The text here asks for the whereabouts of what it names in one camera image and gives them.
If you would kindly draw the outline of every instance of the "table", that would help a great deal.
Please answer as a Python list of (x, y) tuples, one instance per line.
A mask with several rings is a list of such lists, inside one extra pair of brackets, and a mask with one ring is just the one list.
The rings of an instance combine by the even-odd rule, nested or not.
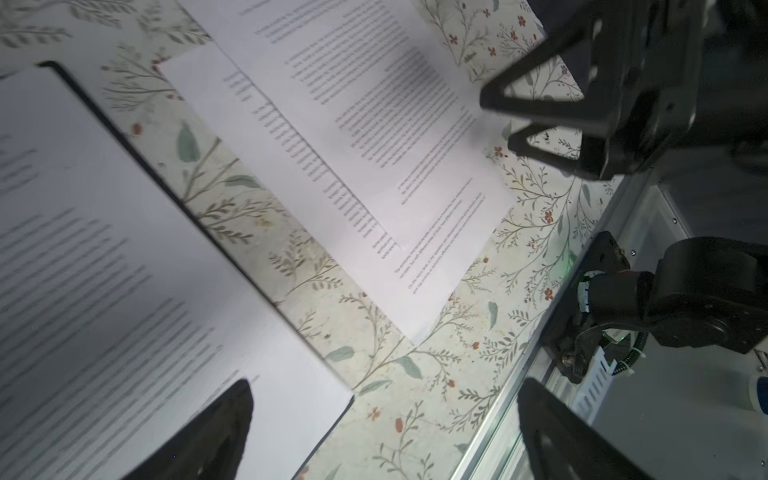
[[(524, 0), (414, 5), (457, 74), (477, 85), (544, 37)], [(353, 407), (297, 478), (448, 478), (617, 180), (566, 177), (508, 152), (503, 133), (489, 132), (478, 154), (497, 165), (517, 202), (429, 338), (412, 345), (159, 74), (157, 64), (209, 40), (171, 0), (0, 3), (0, 74), (44, 60), (69, 69), (355, 391)], [(580, 94), (559, 59), (515, 90)], [(544, 133), (538, 142), (578, 152), (572, 133)]]

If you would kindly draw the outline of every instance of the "white paper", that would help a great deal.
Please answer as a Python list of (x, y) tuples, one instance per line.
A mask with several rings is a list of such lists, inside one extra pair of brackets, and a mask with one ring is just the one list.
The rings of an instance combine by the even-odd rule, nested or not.
[(400, 331), (421, 343), (511, 206), (496, 172), (467, 176), (417, 244), (403, 250), (216, 45), (161, 70)]
[(50, 69), (0, 111), (2, 477), (122, 478), (245, 378), (238, 478), (292, 478), (351, 392)]
[(408, 0), (182, 0), (403, 247), (468, 175), (477, 92)]

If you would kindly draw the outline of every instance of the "paper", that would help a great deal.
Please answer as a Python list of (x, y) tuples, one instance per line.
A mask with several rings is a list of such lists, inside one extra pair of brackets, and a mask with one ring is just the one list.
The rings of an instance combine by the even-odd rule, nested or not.
[(397, 244), (489, 168), (477, 92), (408, 0), (181, 3)]
[(0, 81), (0, 471), (122, 478), (245, 378), (238, 478), (351, 392), (48, 68)]
[(495, 171), (466, 177), (429, 230), (404, 250), (216, 45), (161, 70), (400, 331), (421, 343), (511, 206)]

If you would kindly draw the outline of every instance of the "tablecloth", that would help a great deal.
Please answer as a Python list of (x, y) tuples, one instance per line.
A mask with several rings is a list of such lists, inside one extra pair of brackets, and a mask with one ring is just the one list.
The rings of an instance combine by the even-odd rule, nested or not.
[[(477, 85), (545, 36), (525, 1), (413, 5), (456, 74)], [(617, 181), (564, 176), (508, 152), (503, 132), (489, 132), (478, 155), (496, 164), (516, 203), (429, 338), (413, 345), (158, 72), (162, 61), (209, 40), (172, 0), (0, 2), (0, 74), (62, 63), (353, 388), (353, 407), (297, 478), (448, 478)], [(580, 95), (559, 59), (515, 90), (535, 98)], [(550, 131), (536, 141), (578, 152), (574, 132)]]

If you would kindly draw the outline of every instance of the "floral tablecloth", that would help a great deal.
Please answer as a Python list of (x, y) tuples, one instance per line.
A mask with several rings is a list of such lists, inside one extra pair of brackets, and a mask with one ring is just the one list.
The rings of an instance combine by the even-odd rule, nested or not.
[[(414, 6), (450, 50), (456, 74), (478, 85), (544, 36), (524, 0)], [(159, 74), (158, 63), (209, 40), (172, 0), (0, 0), (0, 74), (44, 60), (69, 69), (354, 389), (353, 407), (298, 478), (448, 478), (616, 181), (566, 177), (509, 153), (502, 132), (489, 132), (478, 154), (498, 166), (516, 205), (432, 334), (413, 345)], [(580, 94), (559, 59), (515, 90)], [(563, 154), (579, 143), (560, 131), (537, 142)]]

